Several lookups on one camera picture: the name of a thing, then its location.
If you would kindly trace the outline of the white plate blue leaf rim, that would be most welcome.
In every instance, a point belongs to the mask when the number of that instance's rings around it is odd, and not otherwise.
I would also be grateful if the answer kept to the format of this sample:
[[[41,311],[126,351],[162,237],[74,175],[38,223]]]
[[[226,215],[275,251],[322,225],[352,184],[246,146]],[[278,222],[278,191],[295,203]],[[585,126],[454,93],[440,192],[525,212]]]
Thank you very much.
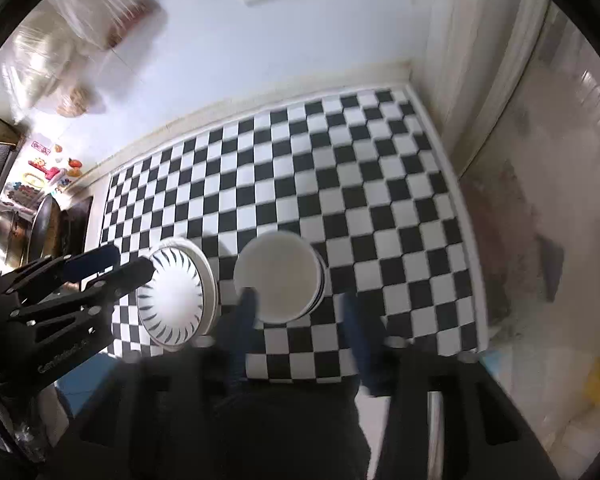
[[[157,248],[149,261],[155,272],[137,289],[138,318],[156,344],[175,349],[195,335],[202,320],[200,273],[190,255],[178,246]]]

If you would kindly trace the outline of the white bowl red flowers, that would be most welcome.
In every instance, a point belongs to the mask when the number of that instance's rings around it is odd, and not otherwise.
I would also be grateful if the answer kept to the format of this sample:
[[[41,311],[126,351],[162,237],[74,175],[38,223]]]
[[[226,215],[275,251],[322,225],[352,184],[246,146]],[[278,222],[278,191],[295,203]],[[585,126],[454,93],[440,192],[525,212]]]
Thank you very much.
[[[282,325],[302,318],[322,301],[326,270],[318,252],[300,235],[271,231],[257,236],[240,252],[234,267],[240,294],[253,289],[263,324]]]

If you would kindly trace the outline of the white bowl blue pattern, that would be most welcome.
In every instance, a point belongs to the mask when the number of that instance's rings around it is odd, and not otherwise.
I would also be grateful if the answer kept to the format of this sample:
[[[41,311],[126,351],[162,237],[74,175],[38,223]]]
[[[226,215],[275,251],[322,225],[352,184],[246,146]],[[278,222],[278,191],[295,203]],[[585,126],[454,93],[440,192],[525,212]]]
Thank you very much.
[[[276,266],[276,320],[294,321],[309,314],[322,301],[326,269],[322,257],[298,236],[287,236]]]

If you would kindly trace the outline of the white bowl dark rim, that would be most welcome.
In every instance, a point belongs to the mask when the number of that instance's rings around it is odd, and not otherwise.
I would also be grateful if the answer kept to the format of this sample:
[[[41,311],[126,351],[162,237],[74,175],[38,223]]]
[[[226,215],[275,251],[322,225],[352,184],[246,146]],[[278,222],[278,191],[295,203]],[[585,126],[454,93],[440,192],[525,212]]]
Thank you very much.
[[[285,324],[310,312],[323,297],[322,259],[301,236],[266,233],[254,251],[261,272],[260,319]]]

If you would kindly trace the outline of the steel wok pan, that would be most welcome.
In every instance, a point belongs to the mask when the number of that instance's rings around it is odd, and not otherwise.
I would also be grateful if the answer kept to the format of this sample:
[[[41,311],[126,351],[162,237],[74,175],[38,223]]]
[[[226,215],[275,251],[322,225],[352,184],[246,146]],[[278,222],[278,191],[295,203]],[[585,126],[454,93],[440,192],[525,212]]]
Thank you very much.
[[[62,256],[65,253],[67,233],[67,213],[60,209],[53,195],[47,194],[38,205],[32,222],[26,263],[47,256]]]

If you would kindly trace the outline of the steel pot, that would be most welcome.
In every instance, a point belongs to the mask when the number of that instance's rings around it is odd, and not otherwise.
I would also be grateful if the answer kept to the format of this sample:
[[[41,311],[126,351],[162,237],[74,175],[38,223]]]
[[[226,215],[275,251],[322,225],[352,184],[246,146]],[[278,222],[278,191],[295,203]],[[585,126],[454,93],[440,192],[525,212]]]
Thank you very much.
[[[0,267],[22,265],[29,241],[30,222],[14,210],[0,211]]]

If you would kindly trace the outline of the black gas stove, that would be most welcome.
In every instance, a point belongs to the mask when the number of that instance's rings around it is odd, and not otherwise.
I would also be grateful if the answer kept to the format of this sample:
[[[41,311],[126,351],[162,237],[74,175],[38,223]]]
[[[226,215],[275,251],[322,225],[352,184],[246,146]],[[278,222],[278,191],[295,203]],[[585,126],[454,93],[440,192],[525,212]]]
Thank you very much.
[[[93,196],[87,196],[61,213],[58,255],[79,255],[84,252],[88,218]]]

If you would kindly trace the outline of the white plate under blue plate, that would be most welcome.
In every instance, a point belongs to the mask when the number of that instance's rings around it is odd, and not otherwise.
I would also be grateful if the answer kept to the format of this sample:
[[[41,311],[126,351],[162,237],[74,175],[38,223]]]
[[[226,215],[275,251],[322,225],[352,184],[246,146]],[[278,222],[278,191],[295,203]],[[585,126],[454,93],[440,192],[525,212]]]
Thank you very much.
[[[207,335],[215,322],[215,318],[218,315],[218,290],[216,289],[215,278],[207,257],[204,255],[202,250],[190,240],[186,240],[181,237],[171,237],[163,240],[152,252],[162,246],[178,246],[182,248],[184,252],[190,255],[190,258],[194,260],[196,267],[200,273],[202,281],[202,289],[204,290],[204,313],[202,314],[202,320],[200,326],[197,328],[195,335],[189,339],[185,344],[182,344],[175,349],[179,349],[190,342],[193,342],[197,337]]]

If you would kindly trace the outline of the hanging plastic bag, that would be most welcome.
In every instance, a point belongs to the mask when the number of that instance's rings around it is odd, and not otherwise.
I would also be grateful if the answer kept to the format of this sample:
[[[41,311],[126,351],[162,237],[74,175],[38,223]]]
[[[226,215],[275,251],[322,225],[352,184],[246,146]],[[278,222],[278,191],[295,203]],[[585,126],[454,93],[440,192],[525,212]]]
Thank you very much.
[[[1,66],[16,124],[35,107],[86,112],[87,66],[114,50],[157,9],[155,0],[43,0],[6,42]]]

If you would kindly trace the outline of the black white checkered mat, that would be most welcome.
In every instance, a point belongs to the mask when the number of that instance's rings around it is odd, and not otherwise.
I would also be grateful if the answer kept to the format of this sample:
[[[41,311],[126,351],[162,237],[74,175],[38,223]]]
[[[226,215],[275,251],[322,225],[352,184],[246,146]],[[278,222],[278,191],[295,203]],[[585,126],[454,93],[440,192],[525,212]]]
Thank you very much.
[[[262,110],[160,148],[113,174],[99,239],[123,260],[181,236],[208,257],[220,306],[238,254],[268,231],[322,256],[310,314],[259,325],[250,379],[353,374],[336,299],[356,290],[393,335],[442,356],[486,348],[477,245],[455,174],[415,93],[354,90]]]

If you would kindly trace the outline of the colourful wall stickers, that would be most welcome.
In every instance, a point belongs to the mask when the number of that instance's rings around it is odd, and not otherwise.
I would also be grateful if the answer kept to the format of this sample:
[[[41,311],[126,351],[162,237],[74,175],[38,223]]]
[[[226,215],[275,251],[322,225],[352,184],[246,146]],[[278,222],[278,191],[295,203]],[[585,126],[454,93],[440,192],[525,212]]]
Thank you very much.
[[[60,144],[31,134],[9,171],[0,201],[7,206],[36,209],[48,194],[62,193],[82,176],[83,162],[71,158]]]

